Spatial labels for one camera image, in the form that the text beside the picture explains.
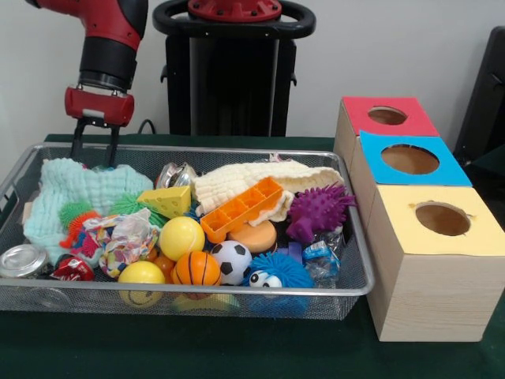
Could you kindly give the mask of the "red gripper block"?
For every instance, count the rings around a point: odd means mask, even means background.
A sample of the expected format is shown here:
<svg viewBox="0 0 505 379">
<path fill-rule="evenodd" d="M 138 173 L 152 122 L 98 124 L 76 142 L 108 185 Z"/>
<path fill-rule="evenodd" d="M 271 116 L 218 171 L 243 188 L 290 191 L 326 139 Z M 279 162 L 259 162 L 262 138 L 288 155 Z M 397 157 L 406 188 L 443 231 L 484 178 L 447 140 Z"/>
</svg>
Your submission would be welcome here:
<svg viewBox="0 0 505 379">
<path fill-rule="evenodd" d="M 104 164 L 105 167 L 114 167 L 119 126 L 129 124 L 134 107 L 134 98 L 130 94 L 112 96 L 68 87 L 65 91 L 65 111 L 68 116 L 78 119 L 69 158 L 76 159 L 80 154 L 83 146 L 82 137 L 88 124 L 86 118 L 99 118 L 107 125 L 115 125 L 110 127 L 110 143 L 106 150 Z"/>
</svg>

